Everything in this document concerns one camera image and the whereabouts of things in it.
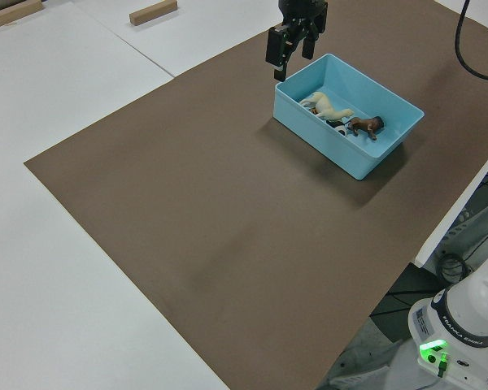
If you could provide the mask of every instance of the brown mat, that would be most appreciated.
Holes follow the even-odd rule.
[[[272,119],[265,34],[26,164],[232,390],[311,389],[488,159],[488,82],[456,62],[456,20],[329,2],[316,58],[425,112],[364,181]],[[488,72],[486,28],[466,23],[464,51]]]

